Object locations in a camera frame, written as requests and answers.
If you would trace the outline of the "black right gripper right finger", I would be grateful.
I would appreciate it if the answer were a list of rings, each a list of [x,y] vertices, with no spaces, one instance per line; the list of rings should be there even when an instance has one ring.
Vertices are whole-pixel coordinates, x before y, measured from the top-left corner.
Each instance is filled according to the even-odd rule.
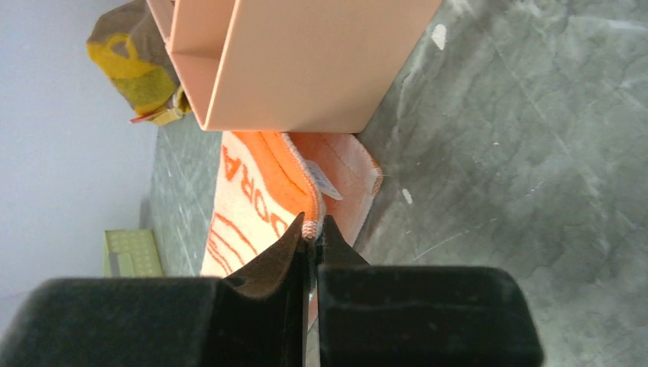
[[[316,243],[323,366],[541,366],[514,278],[482,266],[370,265],[327,216]]]

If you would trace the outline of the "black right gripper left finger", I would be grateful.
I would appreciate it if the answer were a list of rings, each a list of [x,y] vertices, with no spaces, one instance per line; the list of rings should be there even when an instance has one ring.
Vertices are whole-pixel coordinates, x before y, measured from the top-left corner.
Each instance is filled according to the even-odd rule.
[[[225,278],[59,278],[1,341],[3,366],[302,366],[303,217]]]

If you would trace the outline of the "orange white patterned towel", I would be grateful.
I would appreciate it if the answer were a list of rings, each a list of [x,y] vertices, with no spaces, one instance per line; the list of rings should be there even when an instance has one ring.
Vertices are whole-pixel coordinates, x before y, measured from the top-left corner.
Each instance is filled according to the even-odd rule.
[[[234,273],[300,213],[308,239],[330,215],[354,245],[382,180],[377,162],[351,134],[224,132],[200,274]]]

